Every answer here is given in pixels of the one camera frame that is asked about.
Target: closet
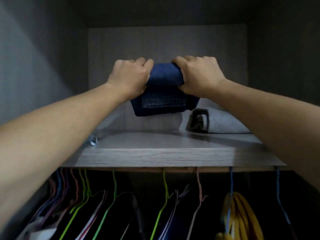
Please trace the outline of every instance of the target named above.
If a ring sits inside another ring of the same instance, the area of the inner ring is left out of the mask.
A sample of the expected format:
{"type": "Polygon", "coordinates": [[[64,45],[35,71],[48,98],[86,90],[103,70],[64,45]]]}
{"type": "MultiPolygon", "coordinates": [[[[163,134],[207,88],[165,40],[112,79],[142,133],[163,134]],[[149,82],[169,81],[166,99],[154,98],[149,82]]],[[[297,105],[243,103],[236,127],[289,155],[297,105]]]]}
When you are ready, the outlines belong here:
{"type": "MultiPolygon", "coordinates": [[[[230,80],[320,105],[319,10],[320,0],[0,0],[0,124],[95,88],[116,60],[140,56],[155,63],[214,56],[230,80]]],[[[196,194],[198,171],[209,197],[194,229],[214,239],[232,169],[234,191],[249,202],[264,238],[291,239],[277,167],[297,238],[317,238],[317,190],[252,134],[187,131],[190,114],[136,117],[127,102],[93,131],[97,145],[85,143],[61,167],[86,169],[91,186],[103,178],[113,185],[114,172],[135,194],[147,239],[165,201],[164,170],[170,193],[190,184],[196,194]]],[[[49,191],[44,184],[0,239],[16,239],[49,191]]]]}

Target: navy blue towel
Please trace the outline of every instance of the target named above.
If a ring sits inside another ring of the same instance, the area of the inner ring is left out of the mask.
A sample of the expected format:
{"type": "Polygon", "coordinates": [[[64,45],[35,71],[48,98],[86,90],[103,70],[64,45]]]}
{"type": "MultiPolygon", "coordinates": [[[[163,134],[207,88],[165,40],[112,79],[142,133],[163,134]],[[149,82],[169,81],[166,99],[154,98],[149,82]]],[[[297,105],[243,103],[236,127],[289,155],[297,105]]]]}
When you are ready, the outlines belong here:
{"type": "Polygon", "coordinates": [[[131,100],[136,116],[183,112],[196,108],[199,98],[187,95],[177,86],[184,84],[180,68],[173,63],[155,64],[142,95],[131,100]]]}

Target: white folded clothing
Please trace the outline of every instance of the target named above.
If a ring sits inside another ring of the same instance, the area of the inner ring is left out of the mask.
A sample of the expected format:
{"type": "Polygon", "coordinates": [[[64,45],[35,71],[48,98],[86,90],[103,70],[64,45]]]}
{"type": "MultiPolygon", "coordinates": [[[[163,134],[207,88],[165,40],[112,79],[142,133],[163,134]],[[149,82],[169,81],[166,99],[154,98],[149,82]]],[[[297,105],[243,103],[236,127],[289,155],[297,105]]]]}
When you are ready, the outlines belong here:
{"type": "Polygon", "coordinates": [[[211,107],[194,109],[189,117],[187,130],[221,134],[250,133],[233,115],[227,111],[211,107]]]}

